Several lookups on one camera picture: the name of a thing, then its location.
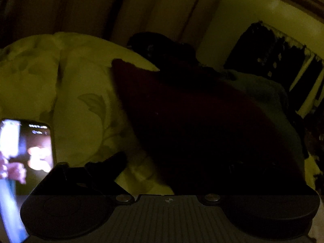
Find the leaf pattern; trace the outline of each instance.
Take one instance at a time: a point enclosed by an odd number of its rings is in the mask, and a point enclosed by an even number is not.
[[[106,104],[103,97],[97,94],[88,93],[78,97],[81,101],[87,104],[89,111],[97,114],[102,121],[102,125],[105,123],[106,118]]]
[[[116,128],[118,126],[118,112],[116,111],[116,107],[118,107],[116,96],[110,90],[107,90],[107,96],[110,102],[109,109],[111,115],[111,124],[109,127]]]
[[[108,145],[101,145],[96,152],[96,155],[100,155],[101,158],[109,158],[110,156],[114,155],[116,151],[114,151]]]
[[[105,142],[105,141],[109,140],[110,138],[115,137],[115,136],[117,136],[117,135],[119,135],[118,132],[109,132],[107,136],[104,135],[104,136],[102,137],[102,142]]]

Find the bedding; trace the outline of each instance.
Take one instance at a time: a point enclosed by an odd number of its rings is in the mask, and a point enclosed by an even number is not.
[[[176,87],[161,80],[160,72],[121,60],[112,62],[112,72],[136,136],[176,194],[206,194],[217,187],[222,162],[276,163],[290,176],[304,178],[303,154],[302,166],[297,165],[300,160],[262,110],[226,83]]]
[[[261,76],[227,70],[235,80],[226,83],[249,96],[275,125],[285,147],[293,154],[300,169],[304,169],[302,140],[291,123],[287,120],[288,96],[279,83]]]
[[[124,150],[129,164],[116,179],[121,187],[133,195],[173,194],[121,108],[112,83],[113,59],[158,71],[136,53],[88,35],[36,35],[12,43],[0,50],[0,117],[50,124],[57,161],[70,166]],[[306,181],[312,187],[310,176],[317,169],[308,165]]]

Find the screw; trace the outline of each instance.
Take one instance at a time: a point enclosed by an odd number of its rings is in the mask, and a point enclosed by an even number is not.
[[[210,202],[216,202],[216,201],[219,201],[221,199],[221,197],[216,194],[208,194],[205,196],[205,199]]]
[[[118,195],[116,196],[116,200],[119,202],[128,202],[132,199],[131,195]]]

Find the phone screen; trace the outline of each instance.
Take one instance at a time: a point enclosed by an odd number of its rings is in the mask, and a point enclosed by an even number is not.
[[[0,242],[22,243],[27,239],[20,208],[53,167],[47,125],[11,119],[0,122]]]

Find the wall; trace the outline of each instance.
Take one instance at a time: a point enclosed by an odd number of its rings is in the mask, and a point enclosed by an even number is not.
[[[197,59],[221,69],[241,34],[262,20],[324,58],[324,24],[280,0],[221,0],[197,50]]]

